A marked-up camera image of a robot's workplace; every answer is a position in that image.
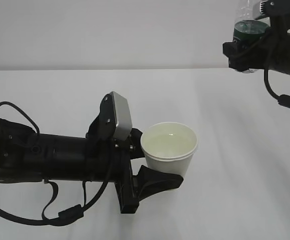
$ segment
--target paper cup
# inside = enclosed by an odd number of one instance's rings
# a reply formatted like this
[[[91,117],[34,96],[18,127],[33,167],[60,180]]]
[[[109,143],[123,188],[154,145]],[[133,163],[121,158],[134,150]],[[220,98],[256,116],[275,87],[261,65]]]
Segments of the paper cup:
[[[198,146],[195,132],[177,122],[162,122],[150,127],[140,138],[150,169],[185,176]]]

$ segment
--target water bottle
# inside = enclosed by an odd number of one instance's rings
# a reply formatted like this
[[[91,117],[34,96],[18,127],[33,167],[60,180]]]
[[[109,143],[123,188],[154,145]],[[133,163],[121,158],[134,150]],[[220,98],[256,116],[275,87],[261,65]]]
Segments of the water bottle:
[[[270,27],[270,19],[253,19],[253,7],[260,0],[239,0],[236,11],[233,42],[239,46],[239,51],[244,51],[259,40]],[[257,69],[250,69],[245,73],[254,73]]]

